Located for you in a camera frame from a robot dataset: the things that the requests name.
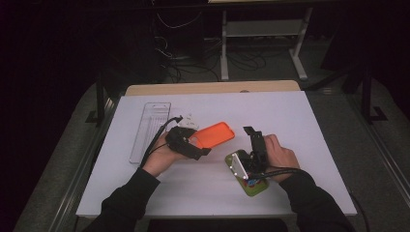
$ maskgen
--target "clear plastic tray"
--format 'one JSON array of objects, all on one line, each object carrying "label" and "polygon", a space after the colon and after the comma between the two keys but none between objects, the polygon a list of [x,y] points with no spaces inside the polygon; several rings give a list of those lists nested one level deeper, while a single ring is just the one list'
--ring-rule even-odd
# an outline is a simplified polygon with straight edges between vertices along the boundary
[{"label": "clear plastic tray", "polygon": [[133,142],[130,163],[140,164],[142,158],[162,125],[169,118],[170,102],[148,102],[139,122],[138,132]]}]

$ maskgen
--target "hand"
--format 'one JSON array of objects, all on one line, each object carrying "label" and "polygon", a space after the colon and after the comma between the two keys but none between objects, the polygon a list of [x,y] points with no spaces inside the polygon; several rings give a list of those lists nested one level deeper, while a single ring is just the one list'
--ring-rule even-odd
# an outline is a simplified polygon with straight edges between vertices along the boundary
[{"label": "hand", "polygon": [[[295,153],[287,148],[281,147],[278,138],[274,134],[266,135],[265,144],[266,152],[268,153],[269,164],[272,167],[268,167],[267,172],[278,170],[275,167],[293,167],[300,168]],[[272,177],[276,182],[280,183],[292,174],[282,174]]]},{"label": "hand", "polygon": [[168,169],[174,161],[188,159],[187,157],[169,149],[165,140],[166,135],[167,132],[160,136],[152,150],[154,152],[152,152],[145,162],[145,165],[142,167],[142,169],[155,177],[160,176],[160,174]]}]

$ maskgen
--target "person's right hand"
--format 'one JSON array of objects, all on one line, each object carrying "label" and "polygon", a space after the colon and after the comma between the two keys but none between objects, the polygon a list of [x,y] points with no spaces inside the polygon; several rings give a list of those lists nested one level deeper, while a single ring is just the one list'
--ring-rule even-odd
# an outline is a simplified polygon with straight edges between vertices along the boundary
[{"label": "person's right hand", "polygon": [[[295,153],[287,148],[281,147],[278,138],[274,134],[264,136],[266,152],[271,167],[268,167],[266,172],[278,170],[276,167],[292,167],[300,168]],[[292,174],[281,174],[272,177],[276,182],[280,183]]]}]

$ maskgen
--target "green phone case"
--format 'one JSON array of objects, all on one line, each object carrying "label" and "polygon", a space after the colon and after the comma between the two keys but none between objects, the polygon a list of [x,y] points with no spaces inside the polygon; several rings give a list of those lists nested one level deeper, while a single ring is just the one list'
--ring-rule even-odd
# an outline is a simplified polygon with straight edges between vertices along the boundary
[{"label": "green phone case", "polygon": [[[232,154],[225,157],[225,162],[229,168],[232,164]],[[248,196],[254,196],[262,192],[263,190],[267,189],[269,186],[269,182],[266,179],[244,180],[240,177],[235,177],[235,178]]]}]

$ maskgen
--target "wooden tabletop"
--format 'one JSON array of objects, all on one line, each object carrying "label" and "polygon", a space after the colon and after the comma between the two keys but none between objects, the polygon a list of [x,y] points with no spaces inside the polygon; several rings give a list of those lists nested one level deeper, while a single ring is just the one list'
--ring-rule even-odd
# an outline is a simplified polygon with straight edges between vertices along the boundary
[{"label": "wooden tabletop", "polygon": [[132,85],[126,96],[300,91],[294,80]]}]

